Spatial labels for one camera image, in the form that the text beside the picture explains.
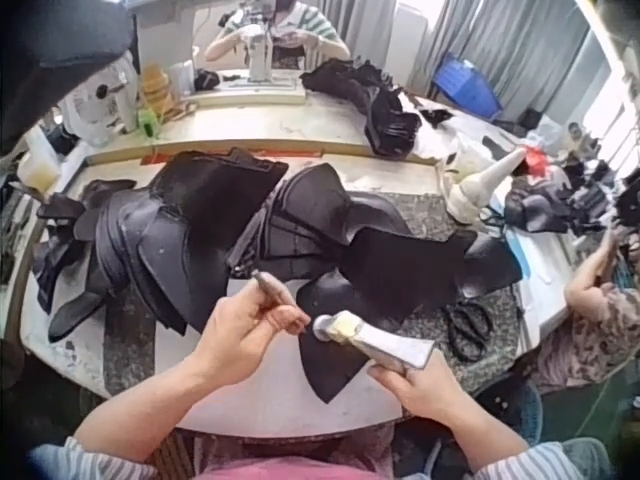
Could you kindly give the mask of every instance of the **scissors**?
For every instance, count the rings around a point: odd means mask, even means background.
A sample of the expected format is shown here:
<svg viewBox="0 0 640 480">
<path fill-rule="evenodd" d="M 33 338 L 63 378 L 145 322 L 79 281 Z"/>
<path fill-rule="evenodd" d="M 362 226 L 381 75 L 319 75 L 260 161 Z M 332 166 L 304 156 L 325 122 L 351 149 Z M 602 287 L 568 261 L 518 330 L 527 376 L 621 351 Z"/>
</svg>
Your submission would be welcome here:
<svg viewBox="0 0 640 480">
<path fill-rule="evenodd" d="M 451 353 L 462 362 L 480 360 L 493 332 L 493 321 L 477 302 L 463 300 L 442 309 Z"/>
</svg>

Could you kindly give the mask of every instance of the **plastic bottle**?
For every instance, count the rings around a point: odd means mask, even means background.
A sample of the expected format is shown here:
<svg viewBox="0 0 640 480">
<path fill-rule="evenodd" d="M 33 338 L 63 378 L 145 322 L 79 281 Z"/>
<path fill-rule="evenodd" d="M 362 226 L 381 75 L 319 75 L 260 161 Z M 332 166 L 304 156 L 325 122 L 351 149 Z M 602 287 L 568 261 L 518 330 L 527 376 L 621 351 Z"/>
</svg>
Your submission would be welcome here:
<svg viewBox="0 0 640 480">
<path fill-rule="evenodd" d="M 28 187 L 46 193 L 60 176 L 58 155 L 40 125 L 24 134 L 29 151 L 18 164 L 18 178 Z"/>
</svg>

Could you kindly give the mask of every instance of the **white table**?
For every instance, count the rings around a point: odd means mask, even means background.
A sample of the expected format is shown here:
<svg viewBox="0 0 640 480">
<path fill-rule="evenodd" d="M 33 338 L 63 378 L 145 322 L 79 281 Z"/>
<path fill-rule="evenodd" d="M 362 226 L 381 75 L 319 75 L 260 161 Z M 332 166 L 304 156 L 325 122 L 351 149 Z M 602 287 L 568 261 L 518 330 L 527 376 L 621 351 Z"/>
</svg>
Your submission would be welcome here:
<svg viewBox="0 0 640 480">
<path fill-rule="evenodd" d="M 316 135 L 316 138 L 327 139 L 338 133 L 336 125 L 341 127 L 340 135 L 352 144 L 362 142 L 357 129 L 347 128 L 345 118 L 354 115 L 350 110 L 339 110 L 339 106 L 329 102 L 323 105 L 319 100 L 315 108 L 311 108 L 313 128 L 305 123 L 307 115 L 290 110 L 300 107 L 278 107 L 266 113 L 264 109 L 217 109 L 197 112 L 194 117 L 176 122 L 164 132 L 161 143 L 169 143 L 172 139 L 183 141 L 187 138 L 190 145 L 210 146 L 212 142 L 221 140 L 225 135 L 235 135 L 237 143 L 242 144 L 245 136 L 249 140 L 256 137 L 268 137 L 277 144 L 277 139 L 299 139 L 299 137 Z M 323 122 L 317 121 L 319 115 L 325 115 Z M 232 125 L 229 120 L 237 122 Z M 447 139 L 437 131 L 424 127 L 420 139 L 425 140 L 421 154 L 425 156 L 448 155 L 450 146 Z M 435 145 L 428 150 L 429 144 Z M 141 182 L 148 181 L 161 165 L 140 167 L 136 153 L 147 153 L 146 140 L 135 135 L 123 137 L 106 149 L 96 150 L 82 145 L 70 156 L 67 163 L 66 178 L 58 182 L 58 189 L 69 184 L 75 166 L 83 158 L 88 158 L 94 165 L 80 172 L 73 182 L 70 194 L 77 195 L 82 187 L 93 178 L 115 179 L 136 178 Z M 344 155 L 325 155 L 322 159 L 286 158 L 291 168 L 289 174 L 318 161 L 330 162 L 339 172 L 345 187 L 350 190 L 387 191 L 397 193 L 425 194 L 438 193 L 438 181 L 433 167 L 426 165 L 395 163 L 371 158 L 348 157 Z M 531 267 L 532 275 L 520 284 L 520 293 L 525 307 L 525 320 L 530 341 L 523 336 L 522 351 L 537 345 L 541 327 L 555 322 L 564 312 L 562 288 L 570 269 L 564 268 L 560 256 L 561 249 L 555 236 L 516 235 L 524 255 Z M 77 269 L 67 288 L 79 293 L 84 282 L 86 265 Z M 291 284 L 295 290 L 299 285 Z M 231 282 L 229 293 L 241 287 L 241 282 Z M 102 371 L 102 355 L 104 327 L 99 318 L 91 318 L 82 324 L 66 341 L 50 344 L 47 339 L 48 318 L 39 308 L 35 298 L 37 287 L 29 276 L 25 285 L 14 285 L 13 295 L 24 293 L 22 306 L 21 339 L 25 347 L 50 365 L 61 375 L 70 378 L 77 384 L 107 397 L 109 394 L 104 385 Z M 189 329 L 184 338 L 175 332 L 156 329 L 155 348 L 161 352 L 155 356 L 155 371 L 163 371 L 192 351 L 198 340 L 198 334 Z M 360 372 L 352 382 L 329 404 L 325 405 L 313 394 L 303 379 L 302 365 L 294 338 L 282 336 L 269 349 L 258 372 L 246 382 L 227 387 L 214 393 L 196 405 L 180 424 L 185 428 L 217 434 L 248 437 L 297 437 L 333 434 L 356 428 L 394 420 L 401 416 L 398 402 L 388 392 L 375 384 L 364 371 Z M 280 388 L 273 389 L 273 375 L 282 379 Z M 366 398 L 366 408 L 362 399 Z M 242 412 L 241 418 L 230 412 Z"/>
</svg>

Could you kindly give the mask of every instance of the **sewing machine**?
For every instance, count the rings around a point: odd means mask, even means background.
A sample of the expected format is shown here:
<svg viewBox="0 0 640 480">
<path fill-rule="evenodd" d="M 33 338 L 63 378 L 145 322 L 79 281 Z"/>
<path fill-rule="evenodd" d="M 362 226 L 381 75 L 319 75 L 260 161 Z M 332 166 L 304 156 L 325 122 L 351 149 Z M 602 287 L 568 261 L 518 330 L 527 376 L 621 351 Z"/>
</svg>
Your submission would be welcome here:
<svg viewBox="0 0 640 480">
<path fill-rule="evenodd" d="M 193 24 L 198 7 L 211 6 L 211 0 L 127 0 L 138 21 L 138 52 L 142 65 L 157 63 L 168 69 L 192 58 Z M 271 74 L 273 38 L 271 22 L 275 0 L 246 0 L 240 3 L 254 31 L 245 36 L 249 56 L 249 75 L 234 81 L 230 88 L 257 85 L 292 88 L 291 81 L 274 79 Z"/>
</svg>

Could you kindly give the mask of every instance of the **worker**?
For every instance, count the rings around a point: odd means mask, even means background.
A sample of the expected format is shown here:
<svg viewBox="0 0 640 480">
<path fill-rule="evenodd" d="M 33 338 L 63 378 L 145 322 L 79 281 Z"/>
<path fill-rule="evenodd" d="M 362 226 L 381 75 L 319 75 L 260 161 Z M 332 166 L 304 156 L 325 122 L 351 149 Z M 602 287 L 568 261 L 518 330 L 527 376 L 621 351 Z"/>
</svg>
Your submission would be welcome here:
<svg viewBox="0 0 640 480">
<path fill-rule="evenodd" d="M 532 379 L 540 393 L 601 383 L 640 347 L 640 292 L 612 283 L 618 242 L 625 236 L 637 239 L 628 229 L 609 228 L 567 284 L 569 317 L 543 340 L 539 351 L 531 352 L 537 355 Z M 629 260 L 638 272 L 640 245 L 633 241 L 629 246 Z"/>
<path fill-rule="evenodd" d="M 248 23 L 243 10 L 237 10 L 207 47 L 205 59 L 214 62 L 246 43 L 255 28 L 256 25 Z M 305 53 L 313 51 L 328 58 L 348 60 L 350 57 L 349 49 L 320 10 L 295 0 L 276 0 L 272 36 L 273 68 L 303 69 Z"/>
<path fill-rule="evenodd" d="M 309 322 L 287 288 L 271 276 L 269 281 L 277 285 L 274 288 L 279 289 L 284 304 L 274 305 L 271 295 L 266 295 L 255 280 L 249 281 L 236 295 L 217 303 L 189 356 L 97 407 L 64 447 L 41 446 L 32 452 L 33 461 L 53 479 L 152 477 L 154 468 L 143 462 L 194 404 L 215 390 L 247 379 L 280 331 L 295 334 L 299 332 L 296 325 Z M 380 366 L 372 367 L 369 374 L 412 414 L 449 427 L 477 479 L 582 478 L 560 444 L 529 448 L 517 433 L 489 415 L 462 389 L 438 350 L 424 370 L 410 371 L 406 377 Z M 391 476 L 389 443 L 383 449 L 386 458 L 378 459 L 378 464 L 382 461 L 389 467 L 382 470 L 385 474 L 347 466 L 348 458 L 336 465 L 278 457 L 245 459 L 214 471 L 204 467 L 196 472 L 196 478 L 383 479 Z"/>
</svg>

